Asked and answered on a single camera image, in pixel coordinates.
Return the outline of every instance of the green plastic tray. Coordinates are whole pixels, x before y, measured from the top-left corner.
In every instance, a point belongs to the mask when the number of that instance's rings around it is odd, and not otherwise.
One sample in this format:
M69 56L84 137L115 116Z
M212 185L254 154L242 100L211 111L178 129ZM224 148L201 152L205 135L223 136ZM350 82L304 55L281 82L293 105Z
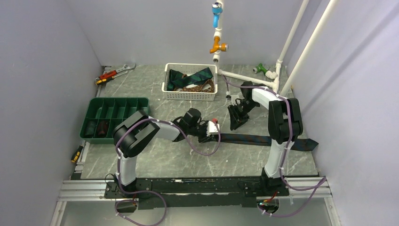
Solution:
M90 100L85 120L80 129L80 138L91 144L113 144L112 131L125 119L133 115L136 111L143 110L150 113L149 100L146 97L96 97ZM99 122L109 123L108 131L105 137L85 136L85 130L88 123L93 121L96 124L96 131Z

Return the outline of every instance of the screwdriver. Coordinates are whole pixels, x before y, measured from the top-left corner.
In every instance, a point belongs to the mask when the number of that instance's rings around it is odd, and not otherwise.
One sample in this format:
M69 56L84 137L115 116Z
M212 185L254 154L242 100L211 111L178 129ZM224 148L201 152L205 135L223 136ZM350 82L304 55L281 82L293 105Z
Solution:
M78 161L80 154L82 154L82 150L83 146L80 145L78 149L75 151L75 153L72 155L71 162L76 163Z
M96 81L96 84L97 84L97 86L99 86L101 84L105 84L105 83L107 83L107 82L109 82L111 80L114 80L116 77L121 76L121 75L126 74L126 73L128 73L128 72L117 74L115 76L112 76L112 77L109 77L109 78L106 78L106 79L100 79L100 80Z

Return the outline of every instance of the faucet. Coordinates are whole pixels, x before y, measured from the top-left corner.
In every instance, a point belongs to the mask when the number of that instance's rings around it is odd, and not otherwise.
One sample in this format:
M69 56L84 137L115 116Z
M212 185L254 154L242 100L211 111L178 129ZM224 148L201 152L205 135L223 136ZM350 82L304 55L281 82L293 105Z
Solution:
M213 27L217 28L219 15L223 12L222 4L220 2L215 2L214 4L212 4L212 12L213 12Z
M222 52L226 52L227 49L229 48L227 43L219 44L219 41L220 41L220 37L219 36L215 36L214 39L215 39L215 42L213 43L212 49L209 50L209 53L215 53L218 50L221 50Z

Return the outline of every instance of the pliers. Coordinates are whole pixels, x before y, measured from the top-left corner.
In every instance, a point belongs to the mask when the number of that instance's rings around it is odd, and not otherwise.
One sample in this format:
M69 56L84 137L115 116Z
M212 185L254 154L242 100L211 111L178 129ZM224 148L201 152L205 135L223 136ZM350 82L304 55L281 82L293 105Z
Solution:
M97 86L101 84L105 84L111 80L114 80L116 77L126 74L128 71L131 71L136 68L136 64L134 64L132 67L123 65L120 69L116 69L113 71L110 71L108 73L105 73L101 75L100 77L97 77L94 81L96 82Z

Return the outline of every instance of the screwdriver handle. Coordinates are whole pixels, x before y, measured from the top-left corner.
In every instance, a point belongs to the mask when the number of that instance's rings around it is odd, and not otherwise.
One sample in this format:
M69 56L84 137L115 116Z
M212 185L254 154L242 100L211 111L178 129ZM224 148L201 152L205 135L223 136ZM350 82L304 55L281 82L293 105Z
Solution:
M83 146L80 145L78 149L75 151L75 153L72 155L71 162L76 163L78 161L80 154L82 154L82 150Z
M100 80L96 81L96 84L97 84L97 86L99 86L101 84L105 84L105 83L107 83L107 82L109 82L111 80L114 80L114 79L115 79L114 76L112 76L110 78L106 78L106 79L100 79Z
M116 74L117 74L116 70L113 70L113 71L111 71L111 72L108 72L108 73L105 73L105 74L101 75L101 76L99 77L99 79L100 79L100 80L108 79L108 78L110 78L110 77L112 77L112 76L115 76Z

